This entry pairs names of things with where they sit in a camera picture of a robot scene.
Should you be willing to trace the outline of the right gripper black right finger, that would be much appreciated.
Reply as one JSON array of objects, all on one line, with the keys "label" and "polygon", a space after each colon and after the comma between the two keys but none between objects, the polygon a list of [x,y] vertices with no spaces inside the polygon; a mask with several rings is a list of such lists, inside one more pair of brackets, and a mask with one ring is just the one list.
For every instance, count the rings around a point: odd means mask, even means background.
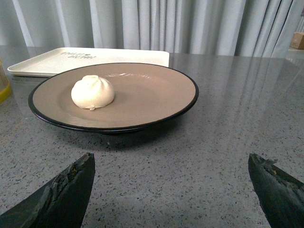
[{"label": "right gripper black right finger", "polygon": [[266,219],[273,228],[304,226],[304,184],[274,165],[251,153],[248,171]]}]

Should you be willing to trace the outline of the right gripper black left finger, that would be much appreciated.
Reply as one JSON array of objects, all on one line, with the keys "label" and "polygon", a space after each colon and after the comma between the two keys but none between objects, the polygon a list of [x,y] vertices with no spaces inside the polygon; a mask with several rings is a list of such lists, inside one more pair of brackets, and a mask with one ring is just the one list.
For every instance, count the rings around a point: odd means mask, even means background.
[{"label": "right gripper black left finger", "polygon": [[86,153],[0,216],[2,228],[79,228],[90,199],[95,159]]}]

